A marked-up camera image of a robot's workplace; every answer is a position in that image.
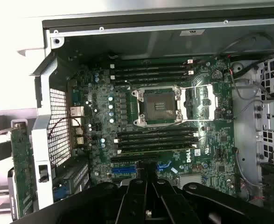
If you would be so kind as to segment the metal locking lever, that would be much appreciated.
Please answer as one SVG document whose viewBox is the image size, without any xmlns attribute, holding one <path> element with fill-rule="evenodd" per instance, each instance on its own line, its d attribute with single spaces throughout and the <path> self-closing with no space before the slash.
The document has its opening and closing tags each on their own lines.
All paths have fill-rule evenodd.
<svg viewBox="0 0 274 224">
<path fill-rule="evenodd" d="M 181 87 L 178 85 L 174 85 L 173 90 L 195 89 L 195 88 L 201 88 L 201 87 L 212 88 L 212 84 L 204 84 L 204 85 L 191 86 L 191 87 Z"/>
<path fill-rule="evenodd" d="M 181 123 L 185 123 L 185 122 L 222 121 L 222 120 L 234 121 L 235 118 L 232 118 L 232 119 L 183 119 L 183 120 L 181 121 Z"/>
</svg>

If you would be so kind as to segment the CPU socket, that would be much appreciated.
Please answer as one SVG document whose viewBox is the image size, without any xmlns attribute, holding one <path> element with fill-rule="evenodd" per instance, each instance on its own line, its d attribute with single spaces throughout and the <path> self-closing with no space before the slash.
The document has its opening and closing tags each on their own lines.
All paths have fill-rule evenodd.
<svg viewBox="0 0 274 224">
<path fill-rule="evenodd" d="M 186 118 L 180 105 L 182 90 L 177 85 L 142 87 L 133 90 L 131 95 L 136 98 L 137 119 L 135 126 L 165 127 L 178 125 Z"/>
</svg>

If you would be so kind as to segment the silver chipset heat sink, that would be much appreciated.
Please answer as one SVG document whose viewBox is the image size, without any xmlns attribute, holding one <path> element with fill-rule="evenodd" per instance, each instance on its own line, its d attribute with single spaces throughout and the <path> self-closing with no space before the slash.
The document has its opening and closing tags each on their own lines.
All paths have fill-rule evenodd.
<svg viewBox="0 0 274 224">
<path fill-rule="evenodd" d="M 201 183 L 202 177 L 201 175 L 181 175 L 179 177 L 180 180 L 180 187 L 182 188 L 185 184 L 195 182 L 195 183 Z"/>
</svg>

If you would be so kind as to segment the silver socket cover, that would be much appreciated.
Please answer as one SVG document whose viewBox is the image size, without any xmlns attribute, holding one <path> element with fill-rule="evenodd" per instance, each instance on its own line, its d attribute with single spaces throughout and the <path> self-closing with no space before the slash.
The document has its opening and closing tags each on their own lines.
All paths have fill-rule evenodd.
<svg viewBox="0 0 274 224">
<path fill-rule="evenodd" d="M 218 98 L 213 87 L 185 89 L 185 102 L 187 119 L 215 119 L 215 110 Z"/>
</svg>

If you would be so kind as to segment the black RAM slot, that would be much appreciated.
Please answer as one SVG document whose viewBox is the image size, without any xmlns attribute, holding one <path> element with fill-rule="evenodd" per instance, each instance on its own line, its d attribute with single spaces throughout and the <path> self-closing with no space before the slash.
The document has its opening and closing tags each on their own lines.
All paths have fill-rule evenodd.
<svg viewBox="0 0 274 224">
<path fill-rule="evenodd" d="M 129 78 L 156 78 L 156 77 L 186 77 L 188 75 L 194 75 L 193 70 L 179 71 L 179 72 L 153 72 L 153 73 L 132 73 L 132 74 L 116 74 L 110 75 L 111 80 L 116 79 L 129 79 Z"/>
<path fill-rule="evenodd" d="M 113 69 L 115 72 L 122 71 L 147 71 L 147 70 L 179 70 L 179 69 L 192 69 L 192 65 L 181 66 L 181 65 L 171 65 L 171 66 L 155 66 L 155 67 L 131 67 L 131 68 L 118 68 Z"/>
<path fill-rule="evenodd" d="M 198 131 L 197 127 L 186 127 L 186 126 L 178 126 L 178 127 L 168 127 L 168 128 L 160 128 L 155 130 L 138 130 L 138 131 L 129 131 L 129 132 L 118 132 L 117 135 L 129 135 L 129 134 L 143 134 L 143 133 L 157 133 L 157 132 L 171 132 L 171 131 Z"/>
<path fill-rule="evenodd" d="M 115 66 L 133 66 L 133 65 L 145 65 L 145 64 L 183 64 L 193 63 L 195 60 L 185 57 L 167 57 L 167 58 L 150 58 L 150 59 L 135 59 L 135 60 L 115 60 L 110 62 Z"/>
<path fill-rule="evenodd" d="M 153 147 L 153 148 L 134 148 L 134 149 L 118 149 L 117 154 L 139 154 L 139 153 L 151 153 L 151 152 L 165 152 L 165 151 L 175 151 L 184 149 L 195 149 L 197 144 L 191 145 L 178 145 L 178 146 L 163 146 L 163 147 Z"/>
<path fill-rule="evenodd" d="M 139 134 L 139 135 L 128 135 L 119 136 L 119 140 L 133 140 L 133 139 L 153 139 L 153 138 L 168 138 L 168 137 L 197 137 L 196 133 L 158 133 L 158 134 Z"/>
<path fill-rule="evenodd" d="M 125 82 L 124 80 L 116 80 L 112 81 L 113 84 L 115 85 L 127 85 L 127 84 L 132 84 L 132 85 L 141 85 L 141 84 L 159 84 L 159 83 L 180 83 L 180 82 L 187 82 L 188 79 L 171 79 L 171 80 L 133 80 L 133 81 L 127 81 Z"/>
<path fill-rule="evenodd" d="M 118 145 L 126 146 L 126 145 L 141 145 L 141 144 L 168 144 L 168 143 L 196 143 L 196 140 L 165 140 L 165 141 L 140 141 L 140 142 L 120 142 Z"/>
</svg>

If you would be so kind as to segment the blue expansion slot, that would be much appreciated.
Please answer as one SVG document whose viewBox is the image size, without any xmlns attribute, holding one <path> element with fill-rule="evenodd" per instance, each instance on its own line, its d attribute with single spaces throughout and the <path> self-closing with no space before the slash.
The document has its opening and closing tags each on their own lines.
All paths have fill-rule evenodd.
<svg viewBox="0 0 274 224">
<path fill-rule="evenodd" d="M 156 170 L 163 171 L 164 169 L 168 168 L 171 165 L 171 163 L 172 163 L 172 161 L 168 161 L 165 164 L 158 163 L 156 165 Z M 111 168 L 111 172 L 113 174 L 131 174 L 131 173 L 136 173 L 137 172 L 137 166 L 136 165 L 131 165 L 131 166 L 122 166 L 122 167 Z"/>
</svg>

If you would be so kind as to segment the black and silver PC case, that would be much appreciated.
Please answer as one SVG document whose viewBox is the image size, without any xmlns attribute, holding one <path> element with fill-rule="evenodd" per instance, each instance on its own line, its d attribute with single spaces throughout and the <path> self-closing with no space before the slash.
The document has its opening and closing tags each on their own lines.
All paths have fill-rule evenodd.
<svg viewBox="0 0 274 224">
<path fill-rule="evenodd" d="M 274 58 L 274 18 L 100 25 L 90 30 L 48 26 L 45 36 L 49 50 L 44 70 L 36 77 L 38 117 L 32 131 L 39 210 L 59 202 L 54 201 L 54 187 L 67 187 L 68 198 L 99 184 L 91 183 L 89 156 L 76 151 L 71 135 L 68 81 L 78 69 L 96 60 L 185 57 L 199 64 L 229 59 L 235 118 L 231 152 L 236 192 L 231 196 L 274 213 L 274 164 L 261 150 L 265 102 L 260 95 L 266 90 L 257 78 L 259 64 Z M 147 182 L 144 224 L 171 224 L 153 185 Z"/>
</svg>

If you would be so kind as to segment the black expansion slot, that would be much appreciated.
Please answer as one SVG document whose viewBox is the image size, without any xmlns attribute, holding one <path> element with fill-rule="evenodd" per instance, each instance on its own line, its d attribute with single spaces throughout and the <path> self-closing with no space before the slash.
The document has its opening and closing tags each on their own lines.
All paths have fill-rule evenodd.
<svg viewBox="0 0 274 224">
<path fill-rule="evenodd" d="M 130 155 L 130 156 L 112 157 L 110 161 L 111 163 L 121 163 L 121 162 L 156 160 L 156 159 L 158 159 L 158 156 L 156 155 Z"/>
</svg>

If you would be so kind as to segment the green motherboard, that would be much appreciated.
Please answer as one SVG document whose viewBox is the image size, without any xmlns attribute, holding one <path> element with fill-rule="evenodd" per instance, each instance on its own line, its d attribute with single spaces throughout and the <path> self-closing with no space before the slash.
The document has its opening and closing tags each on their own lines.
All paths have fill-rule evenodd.
<svg viewBox="0 0 274 224">
<path fill-rule="evenodd" d="M 112 182 L 121 185 L 125 180 L 133 179 L 136 173 L 113 174 L 111 168 L 136 165 L 138 161 L 111 163 L 112 157 L 130 155 L 156 155 L 156 160 L 142 160 L 144 163 L 150 161 L 165 164 L 172 161 L 171 165 L 163 171 L 157 171 L 157 176 L 168 180 L 172 185 L 180 187 L 179 177 L 181 175 L 201 175 L 201 184 L 215 188 L 224 193 L 234 195 L 234 155 L 231 147 L 234 145 L 233 121 L 208 121 L 208 122 L 185 122 L 178 125 L 165 127 L 143 128 L 135 126 L 133 121 L 137 119 L 136 98 L 131 95 L 133 90 L 142 87 L 157 87 L 167 85 L 178 85 L 181 87 L 191 87 L 204 84 L 212 84 L 213 92 L 218 98 L 218 106 L 215 110 L 215 119 L 232 119 L 232 81 L 230 77 L 229 59 L 211 59 L 206 63 L 199 64 L 196 59 L 193 63 L 183 64 L 145 64 L 133 66 L 115 66 L 110 62 L 119 59 L 96 60 L 86 65 L 82 65 L 76 74 L 68 81 L 68 99 L 70 107 L 84 107 L 84 125 L 71 127 L 73 144 L 77 152 L 83 152 L 89 156 L 90 178 L 93 185 L 101 182 Z M 192 65 L 192 69 L 179 70 L 147 70 L 147 71 L 122 71 L 115 72 L 113 69 L 131 67 L 155 67 Z M 179 72 L 193 70 L 194 75 L 186 77 L 152 77 L 152 78 L 129 78 L 116 79 L 125 82 L 133 80 L 171 80 L 188 79 L 187 82 L 180 83 L 159 83 L 141 85 L 115 85 L 112 83 L 110 75 L 132 74 L 132 73 L 153 73 L 153 72 Z M 221 80 L 212 79 L 214 70 L 223 73 Z M 138 130 L 155 130 L 168 127 L 197 127 L 198 131 L 171 131 L 158 133 L 196 133 L 197 137 L 168 137 L 153 139 L 133 139 L 119 140 L 118 132 L 129 132 Z M 83 136 L 84 144 L 76 145 L 75 136 Z M 168 144 L 141 144 L 120 146 L 122 142 L 140 141 L 165 141 L 165 140 L 196 140 L 196 143 L 168 143 Z M 163 146 L 178 146 L 197 144 L 195 149 L 173 150 L 165 152 L 151 152 L 139 154 L 117 154 L 118 149 L 153 148 Z"/>
</svg>

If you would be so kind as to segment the blue VGA port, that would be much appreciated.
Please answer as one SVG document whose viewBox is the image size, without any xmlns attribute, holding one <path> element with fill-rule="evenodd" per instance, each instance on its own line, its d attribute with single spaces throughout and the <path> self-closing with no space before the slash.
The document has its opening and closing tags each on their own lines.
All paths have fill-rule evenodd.
<svg viewBox="0 0 274 224">
<path fill-rule="evenodd" d="M 59 186 L 53 188 L 53 198 L 54 201 L 60 201 L 67 196 L 67 187 Z"/>
</svg>

